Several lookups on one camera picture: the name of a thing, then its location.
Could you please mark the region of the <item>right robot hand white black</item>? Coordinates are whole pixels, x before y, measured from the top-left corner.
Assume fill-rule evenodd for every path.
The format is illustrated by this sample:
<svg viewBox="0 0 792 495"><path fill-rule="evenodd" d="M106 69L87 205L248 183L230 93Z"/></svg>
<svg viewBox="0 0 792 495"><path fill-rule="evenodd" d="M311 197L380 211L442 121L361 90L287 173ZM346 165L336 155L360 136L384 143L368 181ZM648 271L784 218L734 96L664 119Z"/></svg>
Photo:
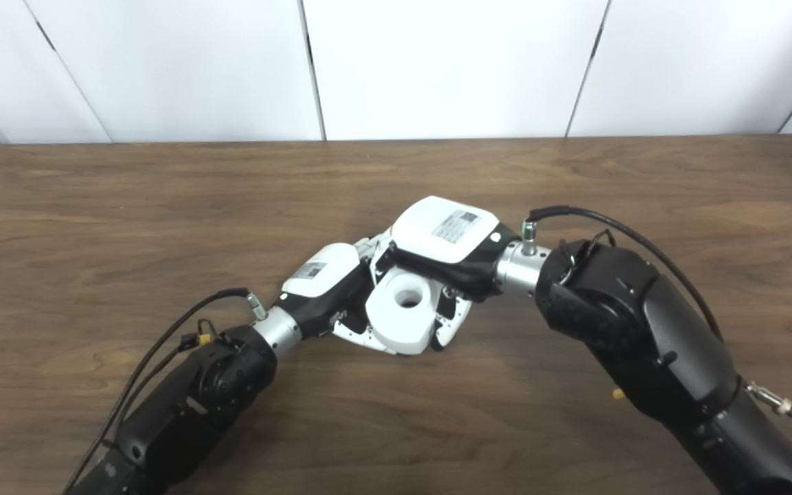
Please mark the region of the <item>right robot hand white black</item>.
<svg viewBox="0 0 792 495"><path fill-rule="evenodd" d="M442 351L476 302L500 294L496 269L518 234L490 211L431 195L378 236L365 308L383 352Z"/></svg>

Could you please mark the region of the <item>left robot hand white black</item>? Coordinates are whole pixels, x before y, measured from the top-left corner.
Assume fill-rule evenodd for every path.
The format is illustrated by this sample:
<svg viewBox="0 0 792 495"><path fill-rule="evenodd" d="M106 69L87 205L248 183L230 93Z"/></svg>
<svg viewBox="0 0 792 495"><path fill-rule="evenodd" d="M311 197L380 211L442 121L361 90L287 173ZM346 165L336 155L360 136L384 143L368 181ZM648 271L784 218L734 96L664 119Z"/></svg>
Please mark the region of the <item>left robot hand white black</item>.
<svg viewBox="0 0 792 495"><path fill-rule="evenodd" d="M383 350L371 336L365 308L374 288L370 262L378 239L325 245L283 283L274 306L292 317L301 340L333 334Z"/></svg>

